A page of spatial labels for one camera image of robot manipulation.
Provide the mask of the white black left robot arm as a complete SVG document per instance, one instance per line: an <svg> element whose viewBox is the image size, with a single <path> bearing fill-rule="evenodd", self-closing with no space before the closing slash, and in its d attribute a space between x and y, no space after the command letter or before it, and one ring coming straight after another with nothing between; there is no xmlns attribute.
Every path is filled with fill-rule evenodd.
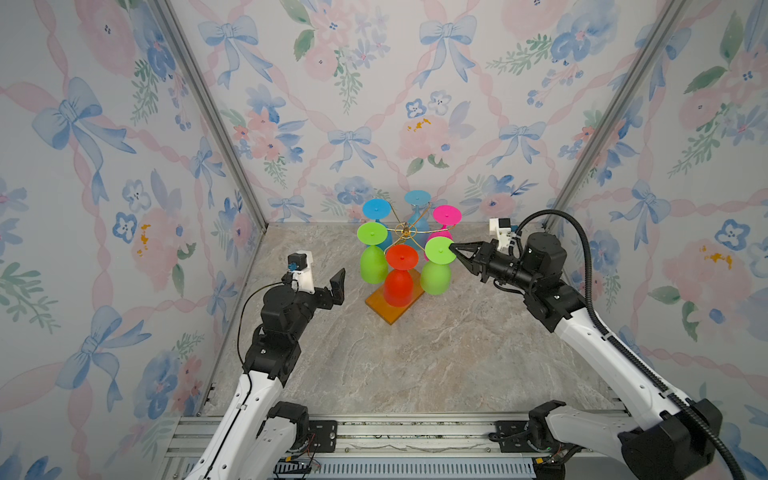
<svg viewBox="0 0 768 480"><path fill-rule="evenodd" d="M308 409L281 396L302 334L318 309L344 303L345 278L340 269L328 287L312 288L305 268L287 272L266 291L236 391L189 479L268 479L288 453L309 446Z"/></svg>

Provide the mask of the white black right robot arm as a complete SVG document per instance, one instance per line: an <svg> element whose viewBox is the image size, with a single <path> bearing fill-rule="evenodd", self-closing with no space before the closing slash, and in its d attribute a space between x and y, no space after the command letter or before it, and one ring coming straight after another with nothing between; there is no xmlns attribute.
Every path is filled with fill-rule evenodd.
<svg viewBox="0 0 768 480"><path fill-rule="evenodd" d="M541 452L560 446L592 450L639 479L687 479L713 462L721 412L708 400L691 401L591 316L590 298L561 278L567 253L555 236L531 234L518 257L500 251L497 241L450 249L482 281L520 291L528 312L598 373L629 414L619 420L551 400L530 410L525 432L497 432L493 440L528 442Z"/></svg>

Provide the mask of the pink wine glass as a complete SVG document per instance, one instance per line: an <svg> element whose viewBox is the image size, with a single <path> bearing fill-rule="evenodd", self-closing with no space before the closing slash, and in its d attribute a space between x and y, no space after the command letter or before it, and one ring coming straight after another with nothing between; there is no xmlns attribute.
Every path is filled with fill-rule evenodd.
<svg viewBox="0 0 768 480"><path fill-rule="evenodd" d="M427 241L438 237L452 240L453 234L451 230L463 219L461 211L450 205L441 205L433 210L432 216L434 221L438 223L438 228L429 234Z"/></svg>

